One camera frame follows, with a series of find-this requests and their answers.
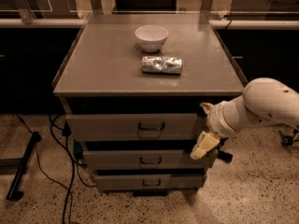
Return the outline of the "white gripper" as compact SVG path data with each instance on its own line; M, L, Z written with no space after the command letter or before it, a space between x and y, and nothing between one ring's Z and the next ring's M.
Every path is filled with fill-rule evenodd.
M238 130L240 121L237 105L232 101L223 101L216 105L203 102L200 106L207 114L206 123L212 133L200 133L191 152L191 158L194 160L202 159L218 145L220 138L228 137Z

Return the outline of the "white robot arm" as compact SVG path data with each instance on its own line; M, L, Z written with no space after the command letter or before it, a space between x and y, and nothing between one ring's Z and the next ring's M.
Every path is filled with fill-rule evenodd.
M221 139L241 129L279 123L299 127L299 93L273 78L253 79L231 101L200 106L206 113L208 131L200 133L192 149L194 160L202 159Z

